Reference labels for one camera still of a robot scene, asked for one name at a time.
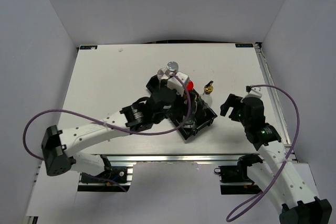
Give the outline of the red-lid sauce jar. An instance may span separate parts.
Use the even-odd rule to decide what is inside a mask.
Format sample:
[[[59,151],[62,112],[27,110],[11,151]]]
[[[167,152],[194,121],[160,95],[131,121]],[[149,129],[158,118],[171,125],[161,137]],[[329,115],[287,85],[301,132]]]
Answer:
[[[186,90],[187,91],[192,91],[194,89],[194,83],[192,80],[190,80],[187,84],[186,84]]]

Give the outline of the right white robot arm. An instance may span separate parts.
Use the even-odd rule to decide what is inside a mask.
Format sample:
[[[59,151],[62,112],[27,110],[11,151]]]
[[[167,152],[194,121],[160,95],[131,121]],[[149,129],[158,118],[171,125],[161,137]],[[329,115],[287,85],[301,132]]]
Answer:
[[[221,105],[221,116],[232,108],[229,118],[242,124],[256,154],[238,160],[237,175],[252,180],[278,212],[280,223],[328,223],[332,206],[308,187],[286,155],[277,130],[266,122],[260,97],[230,94]]]

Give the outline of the glass bottle with dark sauce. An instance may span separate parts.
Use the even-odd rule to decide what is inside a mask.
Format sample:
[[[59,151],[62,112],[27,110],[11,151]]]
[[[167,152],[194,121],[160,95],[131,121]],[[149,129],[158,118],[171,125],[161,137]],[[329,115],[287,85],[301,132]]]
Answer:
[[[196,116],[198,118],[202,118],[206,115],[206,111],[211,108],[213,104],[212,92],[214,90],[213,82],[210,81],[208,84],[204,86],[203,93],[197,98],[197,110]]]

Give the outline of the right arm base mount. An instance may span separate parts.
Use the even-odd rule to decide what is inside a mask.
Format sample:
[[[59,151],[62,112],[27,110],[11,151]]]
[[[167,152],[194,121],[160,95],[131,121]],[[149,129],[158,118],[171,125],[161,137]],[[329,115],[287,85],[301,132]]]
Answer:
[[[240,157],[236,165],[222,165],[214,169],[220,177],[220,193],[222,195],[256,195],[261,189],[247,176],[247,168],[263,163],[257,154]]]

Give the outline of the silver-lid white seasoning bottle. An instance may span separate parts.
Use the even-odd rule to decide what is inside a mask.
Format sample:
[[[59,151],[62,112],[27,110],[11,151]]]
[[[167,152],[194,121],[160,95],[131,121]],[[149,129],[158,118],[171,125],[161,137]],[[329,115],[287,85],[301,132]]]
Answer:
[[[157,72],[157,78],[159,81],[159,88],[166,86],[168,79],[170,76],[171,71],[168,68],[161,68]]]

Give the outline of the clear glass gold-spout bottle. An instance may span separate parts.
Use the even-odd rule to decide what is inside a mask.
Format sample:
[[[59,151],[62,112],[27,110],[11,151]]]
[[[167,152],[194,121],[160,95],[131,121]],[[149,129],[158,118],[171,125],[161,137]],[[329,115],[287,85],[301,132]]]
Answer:
[[[182,126],[182,128],[184,128],[184,129],[190,130],[194,126],[195,113],[197,111],[197,98],[198,98],[198,95],[191,95],[191,111],[190,111],[188,120],[186,120],[186,116],[188,114],[188,100],[185,99],[185,101],[183,103],[183,118],[182,118],[182,120],[185,121],[185,123]]]

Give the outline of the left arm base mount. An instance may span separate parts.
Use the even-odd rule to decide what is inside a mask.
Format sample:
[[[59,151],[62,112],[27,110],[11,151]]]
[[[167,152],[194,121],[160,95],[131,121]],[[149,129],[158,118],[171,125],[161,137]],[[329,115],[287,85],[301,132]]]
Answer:
[[[81,173],[77,191],[96,193],[126,193],[133,176],[132,163],[111,162],[111,169],[99,175]]]

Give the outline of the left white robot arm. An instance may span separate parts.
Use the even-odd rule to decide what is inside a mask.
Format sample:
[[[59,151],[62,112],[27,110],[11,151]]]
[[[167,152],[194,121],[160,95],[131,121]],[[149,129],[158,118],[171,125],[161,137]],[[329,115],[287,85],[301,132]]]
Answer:
[[[101,182],[108,180],[112,168],[107,157],[83,150],[113,138],[142,135],[168,118],[181,99],[176,90],[163,87],[101,121],[91,120],[89,124],[63,130],[55,125],[48,127],[41,143],[47,175],[75,171]]]

